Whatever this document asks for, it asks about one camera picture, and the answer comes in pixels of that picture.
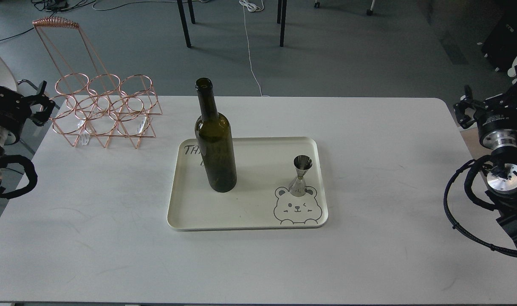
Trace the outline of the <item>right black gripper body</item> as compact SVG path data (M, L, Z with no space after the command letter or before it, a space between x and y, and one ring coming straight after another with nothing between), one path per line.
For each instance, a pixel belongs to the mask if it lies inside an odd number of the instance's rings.
M485 137L495 130L514 130L517 133L517 98L494 97L479 102L475 119L480 137Z

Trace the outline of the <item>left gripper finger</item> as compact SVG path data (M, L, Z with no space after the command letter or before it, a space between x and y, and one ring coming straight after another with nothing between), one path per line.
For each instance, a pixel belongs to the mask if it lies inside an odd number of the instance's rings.
M51 117L54 109L56 108L56 103L49 97L39 97L29 104L30 107L37 105L41 106L40 110L31 114L29 119L36 126L42 127Z
M35 85L32 81L28 79L22 79L17 81L17 85L28 84L30 85L36 93L30 96L22 96L17 100L17 102L47 102L47 96L45 95L45 89L47 82L42 81L39 85Z

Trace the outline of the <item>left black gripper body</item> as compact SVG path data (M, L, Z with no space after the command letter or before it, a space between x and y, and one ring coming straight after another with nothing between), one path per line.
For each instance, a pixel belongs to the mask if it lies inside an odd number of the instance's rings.
M0 86L0 126L12 133L21 133L31 116L32 98Z

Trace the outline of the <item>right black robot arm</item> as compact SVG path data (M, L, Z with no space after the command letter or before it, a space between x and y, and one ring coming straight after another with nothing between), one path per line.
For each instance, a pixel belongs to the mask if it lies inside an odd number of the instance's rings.
M477 125L479 142L491 150L489 155L471 159L456 170L447 182L443 206L452 227L470 240L490 250L517 258L517 65L509 69L513 85L499 95L479 101L470 86L464 88L460 102L454 105L461 128ZM483 241L466 230L451 213L447 196L457 177L467 171L464 191L475 205L499 211L497 223L509 235L516 249Z

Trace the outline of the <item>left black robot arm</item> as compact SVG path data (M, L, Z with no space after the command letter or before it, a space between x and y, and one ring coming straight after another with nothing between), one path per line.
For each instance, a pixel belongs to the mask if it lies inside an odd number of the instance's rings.
M0 199L14 199L29 193L38 182L31 159L18 154L9 155L5 147L21 140L26 121L43 127L52 116L56 103L45 93L47 82L42 81L34 95L24 96L0 85ZM12 164L20 165L27 185L10 192L2 186L3 171Z

